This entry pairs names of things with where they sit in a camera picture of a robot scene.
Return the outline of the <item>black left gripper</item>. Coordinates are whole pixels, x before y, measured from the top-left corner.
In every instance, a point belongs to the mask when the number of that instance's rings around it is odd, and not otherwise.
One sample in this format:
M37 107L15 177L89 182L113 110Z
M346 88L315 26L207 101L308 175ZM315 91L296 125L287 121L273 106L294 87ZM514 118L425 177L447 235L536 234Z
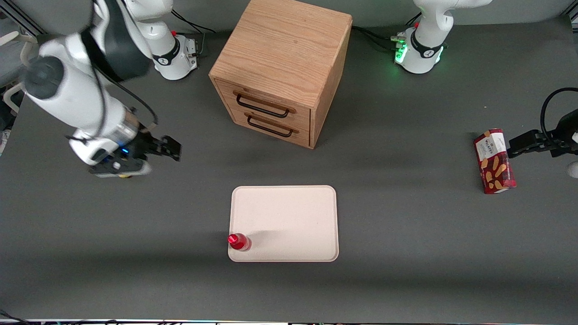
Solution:
M508 158L513 159L522 154L549 151L553 158L564 154L577 155L578 110L564 115L555 129L547 131L545 127L545 109L540 114L541 132L545 136L545 144L539 130L531 130L512 138L509 142Z

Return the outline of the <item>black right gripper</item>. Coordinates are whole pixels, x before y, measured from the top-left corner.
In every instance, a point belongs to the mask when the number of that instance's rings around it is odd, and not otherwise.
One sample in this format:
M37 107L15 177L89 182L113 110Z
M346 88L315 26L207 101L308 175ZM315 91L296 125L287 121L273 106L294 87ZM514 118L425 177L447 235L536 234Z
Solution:
M149 131L139 130L136 137L119 146L105 158L106 164L135 164L139 160L147 160L147 150L153 137ZM156 156L167 156L175 161L181 160L182 145L170 136L163 136L161 139L153 140L151 144L151 154Z

